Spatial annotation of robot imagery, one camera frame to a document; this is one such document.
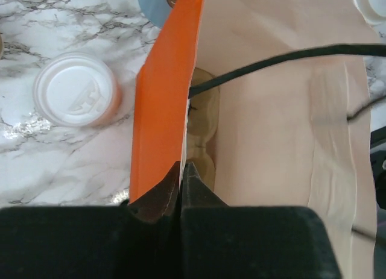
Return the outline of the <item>orange paper bag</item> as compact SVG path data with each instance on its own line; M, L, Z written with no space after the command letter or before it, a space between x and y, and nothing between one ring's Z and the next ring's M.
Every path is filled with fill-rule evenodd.
M287 52L376 43L350 0L177 0L136 79L130 199L185 157L194 69L214 76ZM344 278L372 278L376 231L362 57L268 67L219 87L215 193L230 205L303 205L323 220Z

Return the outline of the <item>separated brown pulp carrier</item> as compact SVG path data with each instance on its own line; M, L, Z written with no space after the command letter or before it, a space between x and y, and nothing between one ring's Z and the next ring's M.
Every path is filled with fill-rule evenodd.
M214 190L214 136L218 128L219 88L195 95L189 100L186 161L193 163L204 184Z

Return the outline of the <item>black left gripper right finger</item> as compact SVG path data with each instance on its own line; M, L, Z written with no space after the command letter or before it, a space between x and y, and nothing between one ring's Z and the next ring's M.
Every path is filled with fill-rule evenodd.
M185 166L183 278L340 278L326 229L307 207L231 207Z

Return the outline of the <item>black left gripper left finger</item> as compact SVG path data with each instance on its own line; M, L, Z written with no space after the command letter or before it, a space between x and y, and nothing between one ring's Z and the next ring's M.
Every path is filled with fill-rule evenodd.
M133 203L1 209L2 278L180 278L180 165Z

